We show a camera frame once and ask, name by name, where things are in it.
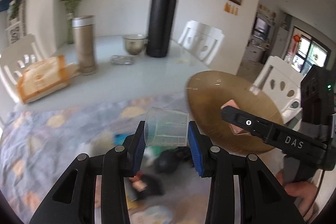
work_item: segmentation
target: flower vase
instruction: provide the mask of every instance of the flower vase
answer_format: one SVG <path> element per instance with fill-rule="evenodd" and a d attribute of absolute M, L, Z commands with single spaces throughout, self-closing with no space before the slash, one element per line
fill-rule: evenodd
<path fill-rule="evenodd" d="M 74 18 L 73 13 L 67 14 L 67 26 L 68 26 L 68 35 L 67 35 L 67 43 L 73 44 L 74 43 L 74 37 L 72 34 L 72 19 Z"/>

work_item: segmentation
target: white chair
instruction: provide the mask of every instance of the white chair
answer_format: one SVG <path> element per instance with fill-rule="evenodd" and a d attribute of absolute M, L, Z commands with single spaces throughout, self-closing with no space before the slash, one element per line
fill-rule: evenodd
<path fill-rule="evenodd" d="M 5 126 L 5 122 L 3 121 L 3 119 L 0 117 L 0 137 L 1 137 L 1 133 L 2 133 L 2 130 Z"/>
<path fill-rule="evenodd" d="M 32 34 L 16 41 L 0 54 L 0 78 L 15 103 L 20 101 L 16 91 L 17 80 L 31 63 L 41 60 L 43 58 Z"/>
<path fill-rule="evenodd" d="M 221 48 L 224 34 L 221 30 L 197 21 L 188 21 L 178 44 L 207 66 Z"/>
<path fill-rule="evenodd" d="M 270 56 L 253 85 L 272 99 L 283 122 L 287 123 L 302 110 L 300 83 L 303 77 L 279 57 Z"/>

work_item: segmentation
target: thermos lid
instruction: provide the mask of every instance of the thermos lid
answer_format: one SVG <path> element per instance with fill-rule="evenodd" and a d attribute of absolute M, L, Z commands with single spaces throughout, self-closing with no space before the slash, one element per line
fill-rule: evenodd
<path fill-rule="evenodd" d="M 84 27 L 94 24 L 95 16 L 81 16 L 72 19 L 72 27 Z"/>

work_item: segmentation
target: stainless steel bowl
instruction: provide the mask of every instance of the stainless steel bowl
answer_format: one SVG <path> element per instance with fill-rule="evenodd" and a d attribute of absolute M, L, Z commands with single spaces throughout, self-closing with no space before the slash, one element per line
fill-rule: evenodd
<path fill-rule="evenodd" d="M 125 50 L 131 55 L 138 55 L 144 48 L 147 36 L 144 34 L 127 34 L 123 36 Z"/>

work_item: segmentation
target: clear plastic cup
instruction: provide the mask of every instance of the clear plastic cup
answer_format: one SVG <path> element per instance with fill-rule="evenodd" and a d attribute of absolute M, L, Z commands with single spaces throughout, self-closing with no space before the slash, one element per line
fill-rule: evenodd
<path fill-rule="evenodd" d="M 187 146 L 189 115 L 151 107 L 147 112 L 144 136 L 147 146 Z"/>

